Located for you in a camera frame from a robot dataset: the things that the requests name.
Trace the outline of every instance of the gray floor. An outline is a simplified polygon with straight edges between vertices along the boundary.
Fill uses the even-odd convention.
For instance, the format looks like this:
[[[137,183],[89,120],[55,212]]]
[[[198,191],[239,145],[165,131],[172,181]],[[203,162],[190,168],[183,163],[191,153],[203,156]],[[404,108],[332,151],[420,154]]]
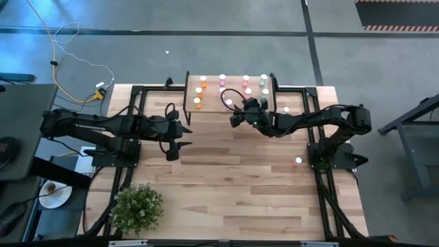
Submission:
[[[51,27],[73,21],[83,28],[114,30],[304,31],[299,0],[131,0],[35,1]],[[308,0],[317,32],[364,32],[351,0]],[[0,25],[40,27],[21,0],[10,0]],[[399,192],[414,186],[412,168],[396,132],[376,132],[395,117],[438,92],[438,39],[317,38],[323,82],[335,86],[339,101],[363,103],[374,131],[352,140],[370,162],[359,168],[359,190],[371,235],[395,235],[401,242],[439,245],[439,197],[402,202]],[[116,83],[158,83],[185,71],[204,74],[274,72],[280,84],[315,85],[306,38],[201,36],[78,36],[65,46],[80,58],[108,65]],[[51,47],[46,35],[0,34],[0,71],[32,73],[52,83]],[[108,82],[96,69],[61,53],[58,78],[76,97]],[[57,104],[78,109],[57,99]],[[98,113],[86,108],[84,113]],[[433,114],[439,119],[439,113]],[[74,148],[84,145],[64,139]],[[68,150],[42,141],[37,155]]]

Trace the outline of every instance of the white plate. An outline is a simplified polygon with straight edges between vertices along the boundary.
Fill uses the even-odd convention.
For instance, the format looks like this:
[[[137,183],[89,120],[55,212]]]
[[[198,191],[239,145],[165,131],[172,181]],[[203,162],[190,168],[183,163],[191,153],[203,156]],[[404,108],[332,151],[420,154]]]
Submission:
[[[47,195],[47,191],[45,191],[45,187],[49,183],[54,183],[56,185],[56,189],[59,189],[61,187],[65,187],[66,185],[63,183],[58,183],[55,181],[47,181],[40,190],[39,196]],[[47,209],[55,209],[61,205],[63,205],[70,197],[72,188],[71,186],[65,187],[64,189],[60,189],[57,192],[51,194],[50,196],[43,196],[40,197],[40,203],[43,207]]]

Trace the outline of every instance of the potted plant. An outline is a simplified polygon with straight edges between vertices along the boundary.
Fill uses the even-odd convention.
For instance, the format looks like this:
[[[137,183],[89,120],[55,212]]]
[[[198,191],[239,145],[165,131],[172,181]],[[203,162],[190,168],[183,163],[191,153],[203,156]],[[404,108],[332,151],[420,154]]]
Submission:
[[[124,233],[155,230],[158,219],[163,216],[162,195],[149,184],[131,186],[115,196],[117,204],[111,209],[110,221]]]

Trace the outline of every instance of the white cable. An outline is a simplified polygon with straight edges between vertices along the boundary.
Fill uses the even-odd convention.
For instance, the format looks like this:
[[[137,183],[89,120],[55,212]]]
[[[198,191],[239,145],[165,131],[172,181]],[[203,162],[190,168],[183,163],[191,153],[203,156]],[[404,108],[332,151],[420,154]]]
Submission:
[[[77,26],[77,31],[76,31],[76,33],[75,33],[75,34],[69,39],[69,41],[67,41],[67,42],[61,42],[61,41],[58,41],[58,40],[56,39],[56,35],[58,35],[58,32],[60,32],[64,27],[66,27],[66,26],[68,26],[68,25],[73,25],[73,24],[77,24],[77,25],[78,25],[78,26]],[[55,44],[56,44],[56,45],[57,45],[57,46],[58,46],[58,47],[59,47],[59,48],[60,48],[60,49],[66,54],[66,55],[72,56],[72,57],[74,57],[74,58],[75,58],[76,60],[78,60],[78,61],[86,62],[86,63],[88,63],[88,64],[91,65],[91,66],[96,66],[96,67],[103,67],[103,68],[106,68],[106,69],[111,73],[111,76],[112,76],[112,78],[111,78],[111,82],[110,82],[108,85],[105,85],[105,87],[108,88],[109,86],[111,86],[112,82],[115,81],[115,75],[114,75],[114,73],[111,71],[110,68],[108,68],[108,67],[105,66],[105,65],[92,64],[91,62],[89,62],[89,61],[87,61],[87,60],[77,58],[75,55],[66,52],[66,50],[64,50],[64,48],[62,48],[62,46],[60,45],[60,44],[68,44],[68,43],[70,43],[70,42],[73,40],[73,38],[75,38],[75,36],[78,35],[79,33],[80,33],[80,23],[78,23],[78,22],[73,22],[73,23],[69,23],[69,24],[63,25],[63,26],[60,27],[60,29],[58,29],[58,31],[56,31],[56,33],[54,34],[54,42],[55,42]]]

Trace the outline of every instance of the desk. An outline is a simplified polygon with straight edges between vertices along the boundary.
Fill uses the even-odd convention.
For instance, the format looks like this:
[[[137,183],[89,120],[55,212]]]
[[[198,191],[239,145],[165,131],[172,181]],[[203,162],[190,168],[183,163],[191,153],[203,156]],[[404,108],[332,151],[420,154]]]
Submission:
[[[108,115],[128,105],[131,88],[115,85]],[[337,103],[333,87],[318,87],[318,95],[321,108]],[[292,115],[303,111],[299,94],[276,93],[276,100],[278,109],[288,106]],[[170,102],[181,110],[181,118],[183,92],[148,92],[145,114],[163,115]],[[165,216],[156,231],[142,232],[140,238],[323,240],[316,181],[307,162],[307,131],[268,138],[246,124],[231,128],[229,117],[230,113],[193,115],[193,134],[182,138],[193,144],[183,147],[177,161],[166,161],[157,143],[142,142],[132,182],[150,183],[162,193]],[[335,130],[325,126],[327,136]],[[303,162],[293,167],[296,157]],[[88,227],[108,204],[114,173],[114,168],[103,168],[91,185]],[[367,235],[355,179],[335,170],[334,181],[341,208]],[[332,210],[329,217],[335,232]]]

